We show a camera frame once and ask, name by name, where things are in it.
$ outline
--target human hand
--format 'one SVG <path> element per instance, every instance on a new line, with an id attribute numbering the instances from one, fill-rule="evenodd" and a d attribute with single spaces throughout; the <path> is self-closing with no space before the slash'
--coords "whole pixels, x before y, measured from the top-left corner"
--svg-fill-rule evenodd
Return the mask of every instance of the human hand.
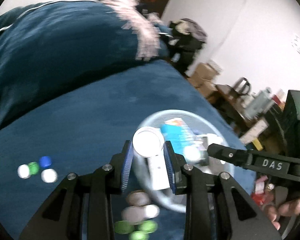
<path id="1" fill-rule="evenodd" d="M 266 213 L 269 220 L 272 222 L 274 227 L 279 230 L 280 223 L 276 221 L 277 217 L 291 217 L 292 215 L 300 214 L 300 198 L 286 202 L 282 204 L 278 209 L 276 209 L 273 205 L 267 205 L 264 208 L 264 212 Z"/>

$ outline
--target white bottle cap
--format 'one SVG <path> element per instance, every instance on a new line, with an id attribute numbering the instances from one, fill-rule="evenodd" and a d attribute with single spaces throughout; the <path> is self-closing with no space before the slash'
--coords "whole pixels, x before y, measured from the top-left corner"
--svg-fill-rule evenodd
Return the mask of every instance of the white bottle cap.
<path id="1" fill-rule="evenodd" d="M 23 164 L 18 167 L 18 176 L 22 179 L 30 178 L 30 169 L 27 164 Z"/>
<path id="2" fill-rule="evenodd" d="M 41 179 L 45 183 L 53 183 L 58 180 L 58 174 L 54 169 L 47 169 L 41 172 Z"/>
<path id="3" fill-rule="evenodd" d="M 159 129 L 145 126 L 136 131 L 132 144 L 136 153 L 142 157 L 150 158 L 161 153 L 164 138 Z"/>
<path id="4" fill-rule="evenodd" d="M 145 209 L 145 218 L 155 218 L 160 213 L 160 208 L 157 205 L 147 205 L 144 207 Z"/>

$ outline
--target screw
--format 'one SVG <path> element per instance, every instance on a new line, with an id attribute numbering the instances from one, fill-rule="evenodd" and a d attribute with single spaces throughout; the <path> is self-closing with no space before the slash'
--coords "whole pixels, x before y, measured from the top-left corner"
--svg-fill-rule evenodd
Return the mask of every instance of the screw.
<path id="1" fill-rule="evenodd" d="M 186 171 L 192 171 L 193 165 L 192 165 L 192 164 L 185 164 L 185 165 L 183 165 L 183 168 L 184 168 Z"/>
<path id="2" fill-rule="evenodd" d="M 75 173 L 69 173 L 68 176 L 67 176 L 67 178 L 69 180 L 73 180 L 73 179 L 75 179 L 75 177 L 77 177 L 77 175 Z"/>
<path id="3" fill-rule="evenodd" d="M 102 169 L 103 169 L 104 171 L 110 171 L 110 170 L 112 170 L 112 165 L 111 165 L 111 164 L 103 165 L 103 166 L 102 166 Z"/>
<path id="4" fill-rule="evenodd" d="M 227 172 L 223 172 L 223 173 L 221 173 L 221 178 L 223 178 L 223 179 L 229 179 L 230 175 Z"/>

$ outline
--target bed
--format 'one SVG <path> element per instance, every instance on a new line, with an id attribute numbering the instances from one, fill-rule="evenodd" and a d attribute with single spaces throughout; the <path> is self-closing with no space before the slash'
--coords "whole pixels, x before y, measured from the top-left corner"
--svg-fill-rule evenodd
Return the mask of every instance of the bed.
<path id="1" fill-rule="evenodd" d="M 41 156 L 52 158 L 58 181 L 70 172 L 91 173 L 121 151 L 146 117 L 166 109 L 202 116 L 230 147 L 244 148 L 205 98 L 161 59 L 164 44 L 158 57 L 136 60 L 136 35 L 108 11 L 95 2 L 59 2 L 19 19 L 0 18 L 0 27 L 13 22 L 0 35 L 0 222 L 14 239 L 58 184 L 17 176 L 19 165 Z M 253 172 L 236 168 L 235 179 L 251 192 Z M 135 189 L 131 173 L 125 194 Z M 113 199 L 118 221 L 128 204 L 124 196 Z M 184 214 L 162 208 L 155 220 L 159 228 L 151 238 L 183 238 Z"/>

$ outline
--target white container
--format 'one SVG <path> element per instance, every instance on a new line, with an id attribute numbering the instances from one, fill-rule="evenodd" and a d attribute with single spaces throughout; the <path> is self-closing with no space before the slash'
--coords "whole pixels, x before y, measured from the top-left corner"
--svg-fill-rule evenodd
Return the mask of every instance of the white container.
<path id="1" fill-rule="evenodd" d="M 259 92 L 256 98 L 245 108 L 243 115 L 252 120 L 256 115 L 263 112 L 268 103 L 271 101 L 271 88 Z"/>
<path id="2" fill-rule="evenodd" d="M 135 132 L 132 144 L 135 156 L 147 158 L 152 190 L 170 188 L 163 155 L 164 137 L 160 130 L 151 126 L 141 127 Z"/>
<path id="3" fill-rule="evenodd" d="M 161 154 L 164 138 L 159 129 L 145 126 L 138 129 L 132 139 L 135 153 L 145 158 Z"/>
<path id="4" fill-rule="evenodd" d="M 244 95 L 241 98 L 243 99 L 243 102 L 241 103 L 243 108 L 246 108 L 255 98 L 256 94 L 252 93 L 251 95 Z"/>

